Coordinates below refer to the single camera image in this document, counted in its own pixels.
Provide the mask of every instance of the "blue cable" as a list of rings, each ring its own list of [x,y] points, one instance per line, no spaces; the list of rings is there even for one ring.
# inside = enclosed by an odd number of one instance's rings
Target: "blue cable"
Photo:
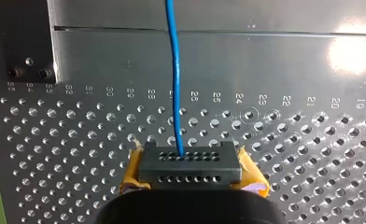
[[[177,37],[174,0],[165,0],[166,19],[168,22],[169,39],[171,41],[173,56],[173,112],[174,112],[174,132],[176,139],[176,147],[179,156],[184,155],[183,139],[180,135],[180,59],[179,59],[179,40]]]

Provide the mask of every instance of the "metal panel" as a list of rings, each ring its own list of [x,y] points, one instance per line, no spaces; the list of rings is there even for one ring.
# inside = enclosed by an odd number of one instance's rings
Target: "metal panel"
[[[55,37],[62,83],[0,84],[8,222],[91,223],[134,138],[173,144],[165,33]],[[290,223],[366,223],[366,36],[185,33],[181,45],[186,145],[246,146]]]
[[[58,26],[166,29],[162,0],[53,2]],[[366,33],[366,0],[185,0],[176,19],[180,30]]]

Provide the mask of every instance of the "blue wire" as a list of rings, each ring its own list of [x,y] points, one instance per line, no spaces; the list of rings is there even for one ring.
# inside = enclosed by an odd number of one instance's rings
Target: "blue wire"
[[[176,30],[174,0],[165,0],[166,19],[168,22],[169,39],[171,41],[172,56],[173,56],[173,111],[174,111],[174,132],[176,139],[176,147],[179,156],[184,155],[183,139],[180,135],[180,58],[179,58],[179,40]]]

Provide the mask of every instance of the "black round object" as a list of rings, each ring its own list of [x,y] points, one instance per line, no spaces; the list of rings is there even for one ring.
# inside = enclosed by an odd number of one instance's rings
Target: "black round object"
[[[243,190],[139,190],[119,196],[95,224],[285,224],[271,202]]]

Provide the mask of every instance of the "metal bracket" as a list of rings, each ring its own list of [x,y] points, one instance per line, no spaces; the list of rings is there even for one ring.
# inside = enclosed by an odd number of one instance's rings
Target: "metal bracket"
[[[175,147],[146,143],[139,165],[139,181],[152,189],[229,189],[241,180],[242,169],[232,142],[220,147],[185,147],[178,157]]]
[[[55,83],[47,0],[0,0],[8,79]]]

